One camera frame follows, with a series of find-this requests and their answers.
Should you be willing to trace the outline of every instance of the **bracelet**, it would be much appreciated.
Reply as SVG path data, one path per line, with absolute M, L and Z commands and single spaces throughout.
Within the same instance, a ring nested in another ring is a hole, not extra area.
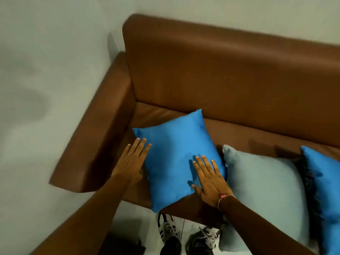
M 223 198 L 225 198 L 225 197 L 227 197 L 227 196 L 233 196 L 234 198 L 236 198 L 235 195 L 233 195 L 233 194 L 221 195 L 221 198 L 219 199 L 219 201 L 218 201 L 218 203 L 217 203 L 217 208 L 218 208 L 218 210 L 219 210 L 220 212 L 222 212 L 222 211 L 220 210 L 220 208 L 219 208 L 220 201 L 221 201 L 221 199 L 223 199 Z

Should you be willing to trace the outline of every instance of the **sofa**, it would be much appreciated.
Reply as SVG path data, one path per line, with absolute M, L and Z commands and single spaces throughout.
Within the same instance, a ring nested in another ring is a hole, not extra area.
M 132 128 L 202 109 L 222 156 L 237 150 L 295 158 L 300 146 L 340 160 L 340 47 L 134 14 L 120 52 L 60 158 L 50 183 L 98 190 Z M 124 200 L 151 208 L 145 176 Z M 219 228 L 222 214 L 189 195 L 162 212 Z

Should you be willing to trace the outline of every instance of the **sofa backrest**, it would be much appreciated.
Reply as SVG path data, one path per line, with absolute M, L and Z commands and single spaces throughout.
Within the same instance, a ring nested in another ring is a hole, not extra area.
M 340 147 L 340 47 L 144 15 L 123 36 L 138 101 Z

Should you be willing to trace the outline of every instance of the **white wall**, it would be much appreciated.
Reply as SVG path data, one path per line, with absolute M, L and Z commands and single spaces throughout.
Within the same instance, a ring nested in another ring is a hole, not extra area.
M 134 12 L 340 44 L 340 0 L 98 1 L 120 50 L 122 24 Z
M 110 64 L 95 0 L 0 0 L 0 253 L 28 254 L 91 193 L 48 184 Z

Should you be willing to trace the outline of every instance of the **sofa armrest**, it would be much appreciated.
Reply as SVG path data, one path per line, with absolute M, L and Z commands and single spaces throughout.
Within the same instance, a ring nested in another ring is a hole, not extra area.
M 50 179 L 73 192 L 99 189 L 106 181 L 135 109 L 125 53 L 119 53 L 100 84 Z

